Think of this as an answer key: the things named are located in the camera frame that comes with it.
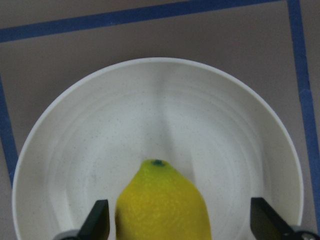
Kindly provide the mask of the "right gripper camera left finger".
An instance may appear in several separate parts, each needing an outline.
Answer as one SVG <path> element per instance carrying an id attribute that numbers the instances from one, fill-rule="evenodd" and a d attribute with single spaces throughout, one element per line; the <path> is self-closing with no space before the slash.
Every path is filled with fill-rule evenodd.
<path id="1" fill-rule="evenodd" d="M 107 240 L 110 234 L 109 203 L 97 200 L 76 237 L 78 240 Z"/>

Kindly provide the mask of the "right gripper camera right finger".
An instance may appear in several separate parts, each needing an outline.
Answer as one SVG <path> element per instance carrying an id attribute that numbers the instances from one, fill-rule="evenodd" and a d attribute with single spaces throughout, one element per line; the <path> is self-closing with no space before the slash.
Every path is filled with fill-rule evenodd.
<path id="1" fill-rule="evenodd" d="M 256 240 L 292 240 L 295 231 L 262 197 L 250 200 L 250 229 Z"/>

